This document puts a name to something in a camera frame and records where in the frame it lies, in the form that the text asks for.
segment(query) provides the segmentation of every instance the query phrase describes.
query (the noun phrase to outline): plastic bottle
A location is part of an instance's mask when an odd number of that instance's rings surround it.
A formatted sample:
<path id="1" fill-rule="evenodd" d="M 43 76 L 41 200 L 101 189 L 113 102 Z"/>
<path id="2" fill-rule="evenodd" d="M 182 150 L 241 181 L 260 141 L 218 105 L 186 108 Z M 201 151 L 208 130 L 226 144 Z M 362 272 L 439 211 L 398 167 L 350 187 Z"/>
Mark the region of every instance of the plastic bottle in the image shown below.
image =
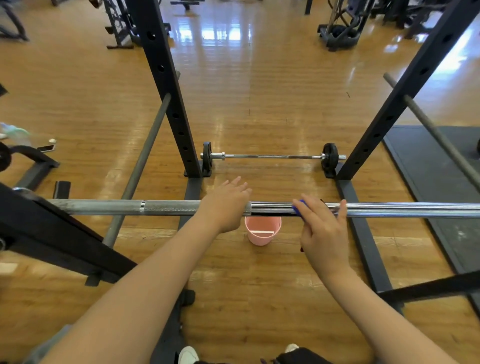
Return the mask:
<path id="1" fill-rule="evenodd" d="M 17 128 L 15 125 L 8 125 L 4 122 L 0 122 L 3 132 L 7 135 L 7 138 L 13 141 L 14 145 L 32 146 L 30 142 L 30 133 L 21 128 Z"/>

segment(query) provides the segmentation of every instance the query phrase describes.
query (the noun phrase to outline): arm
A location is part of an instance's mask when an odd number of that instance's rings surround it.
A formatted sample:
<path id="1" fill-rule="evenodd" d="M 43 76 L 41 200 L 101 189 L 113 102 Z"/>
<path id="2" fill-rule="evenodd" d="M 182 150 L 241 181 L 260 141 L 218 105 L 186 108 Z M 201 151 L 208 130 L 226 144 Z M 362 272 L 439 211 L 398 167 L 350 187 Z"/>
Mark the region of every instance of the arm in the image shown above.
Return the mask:
<path id="1" fill-rule="evenodd" d="M 120 279 L 42 364 L 147 363 L 193 269 L 215 237 L 238 228 L 251 189 L 226 181 L 179 232 Z"/>
<path id="2" fill-rule="evenodd" d="M 319 199 L 294 200 L 302 214 L 301 244 L 326 288 L 386 364 L 456 363 L 420 330 L 377 296 L 348 264 L 347 204 L 338 217 Z"/>

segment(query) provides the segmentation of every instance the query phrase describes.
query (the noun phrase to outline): wooden floor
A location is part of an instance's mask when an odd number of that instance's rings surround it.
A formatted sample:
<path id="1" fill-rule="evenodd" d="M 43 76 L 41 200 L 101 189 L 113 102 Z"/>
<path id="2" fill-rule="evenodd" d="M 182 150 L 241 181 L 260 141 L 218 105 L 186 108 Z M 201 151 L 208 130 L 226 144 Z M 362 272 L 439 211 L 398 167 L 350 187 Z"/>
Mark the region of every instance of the wooden floor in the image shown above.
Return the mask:
<path id="1" fill-rule="evenodd" d="M 328 52 L 316 34 L 325 1 L 303 16 L 300 0 L 209 0 L 185 15 L 162 3 L 171 51 L 197 152 L 318 154 L 327 142 L 350 153 L 390 92 L 382 79 L 405 70 L 420 47 L 370 20 L 353 50 Z M 58 140 L 61 162 L 38 189 L 72 182 L 72 198 L 119 198 L 160 105 L 142 49 L 107 50 L 106 15 L 87 1 L 54 8 L 17 5 L 29 43 L 0 40 L 0 121 L 26 128 L 35 144 Z M 416 98 L 438 123 L 478 125 L 480 22 L 461 37 Z M 399 122 L 416 123 L 410 112 Z M 15 156 L 8 185 L 28 161 Z M 289 201 L 301 192 L 338 201 L 332 180 L 311 160 L 216 161 L 207 191 L 241 175 L 252 200 Z M 411 201 L 382 146 L 354 179 L 362 201 Z M 135 198 L 182 199 L 186 179 L 165 120 Z M 80 219 L 104 234 L 110 218 Z M 116 250 L 141 262 L 175 233 L 178 218 L 130 217 Z M 369 219 L 392 284 L 451 271 L 420 219 Z M 255 363 L 294 342 L 335 363 L 369 363 L 372 351 L 313 273 L 299 248 L 300 219 L 285 218 L 272 243 L 256 247 L 245 227 L 221 235 L 193 272 L 195 304 L 183 312 L 187 341 L 212 362 Z M 0 360 L 20 361 L 73 323 L 110 285 L 12 253 L 0 254 Z M 363 276 L 353 242 L 350 262 Z M 410 303 L 406 317 L 461 363 L 478 363 L 480 325 L 463 297 Z"/>

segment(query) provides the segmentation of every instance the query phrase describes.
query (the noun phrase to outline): pink bucket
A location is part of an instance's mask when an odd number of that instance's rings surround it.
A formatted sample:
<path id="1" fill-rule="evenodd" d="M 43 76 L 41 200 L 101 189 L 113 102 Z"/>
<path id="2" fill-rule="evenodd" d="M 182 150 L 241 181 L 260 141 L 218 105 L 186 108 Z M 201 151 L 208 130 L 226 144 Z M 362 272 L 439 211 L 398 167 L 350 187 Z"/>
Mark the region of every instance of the pink bucket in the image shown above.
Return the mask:
<path id="1" fill-rule="evenodd" d="M 248 216 L 245 218 L 247 236 L 255 245 L 267 245 L 282 227 L 280 216 Z"/>

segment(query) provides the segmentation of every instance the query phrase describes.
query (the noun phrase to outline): white sneaker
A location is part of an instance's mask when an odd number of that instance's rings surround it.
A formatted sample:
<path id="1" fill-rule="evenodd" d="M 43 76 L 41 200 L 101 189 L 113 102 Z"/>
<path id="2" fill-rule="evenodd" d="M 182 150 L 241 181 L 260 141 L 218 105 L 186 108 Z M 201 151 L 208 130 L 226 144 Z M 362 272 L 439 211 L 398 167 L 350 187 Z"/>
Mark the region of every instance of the white sneaker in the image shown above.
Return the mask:
<path id="1" fill-rule="evenodd" d="M 193 364 L 199 361 L 197 352 L 191 346 L 185 346 L 179 354 L 179 363 L 178 364 Z"/>
<path id="2" fill-rule="evenodd" d="M 286 348 L 285 348 L 285 352 L 292 352 L 296 349 L 299 349 L 300 346 L 298 346 L 297 344 L 289 344 Z"/>

